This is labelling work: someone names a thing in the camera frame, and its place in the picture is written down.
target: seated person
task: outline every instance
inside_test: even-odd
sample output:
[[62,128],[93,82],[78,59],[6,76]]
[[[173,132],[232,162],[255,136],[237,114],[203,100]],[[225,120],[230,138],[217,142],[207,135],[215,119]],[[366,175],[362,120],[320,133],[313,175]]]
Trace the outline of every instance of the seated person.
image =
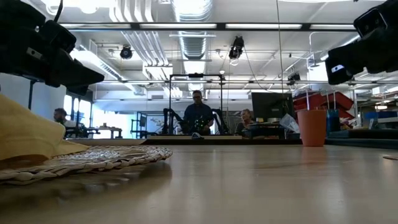
[[57,108],[54,110],[54,121],[64,125],[66,128],[76,127],[74,121],[69,121],[66,119],[67,112],[63,108]]
[[[200,90],[195,90],[192,93],[192,98],[194,104],[189,105],[184,112],[184,120],[188,121],[188,125],[190,127],[190,133],[198,132],[202,135],[210,134],[210,127],[213,125],[213,112],[211,112],[211,108],[205,105],[202,102],[202,95]],[[195,127],[195,121],[198,119],[202,119],[205,121],[209,121],[202,129]]]
[[249,109],[242,110],[241,120],[242,121],[236,126],[235,134],[242,136],[244,139],[249,139],[249,137],[243,132],[243,130],[246,129],[249,124],[254,124]]

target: plastic cup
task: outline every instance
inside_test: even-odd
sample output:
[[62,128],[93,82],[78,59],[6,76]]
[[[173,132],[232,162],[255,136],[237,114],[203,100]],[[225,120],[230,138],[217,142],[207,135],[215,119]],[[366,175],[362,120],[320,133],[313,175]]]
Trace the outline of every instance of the plastic cup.
[[299,111],[297,115],[303,146],[323,146],[326,137],[326,110]]

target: wooden table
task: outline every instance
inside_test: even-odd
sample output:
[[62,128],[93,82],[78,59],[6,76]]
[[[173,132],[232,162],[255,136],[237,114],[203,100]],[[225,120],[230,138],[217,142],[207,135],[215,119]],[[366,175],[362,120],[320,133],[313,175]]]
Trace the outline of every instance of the wooden table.
[[0,186],[0,223],[398,223],[398,151],[169,146],[165,162]]

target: wicker mat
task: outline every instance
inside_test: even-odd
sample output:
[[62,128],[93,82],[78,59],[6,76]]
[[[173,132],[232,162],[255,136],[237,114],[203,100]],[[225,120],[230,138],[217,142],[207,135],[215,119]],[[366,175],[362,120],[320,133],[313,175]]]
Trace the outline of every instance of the wicker mat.
[[40,166],[0,170],[0,184],[25,185],[68,174],[120,169],[165,160],[172,154],[170,149],[156,146],[92,146],[53,157]]

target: man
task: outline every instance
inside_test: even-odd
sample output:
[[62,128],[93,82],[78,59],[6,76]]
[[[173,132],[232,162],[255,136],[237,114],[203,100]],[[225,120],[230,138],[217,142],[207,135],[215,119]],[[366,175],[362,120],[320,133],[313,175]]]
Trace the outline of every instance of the man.
[[74,128],[76,127],[76,123],[73,121],[69,121],[66,119],[67,112],[63,108],[57,108],[54,110],[54,120],[66,128]]
[[[184,120],[188,121],[191,132],[196,131],[200,134],[210,134],[210,127],[213,125],[213,112],[211,108],[201,101],[202,95],[200,90],[195,90],[192,93],[193,104],[189,105],[184,112]],[[195,121],[197,119],[210,120],[202,129],[195,128]]]

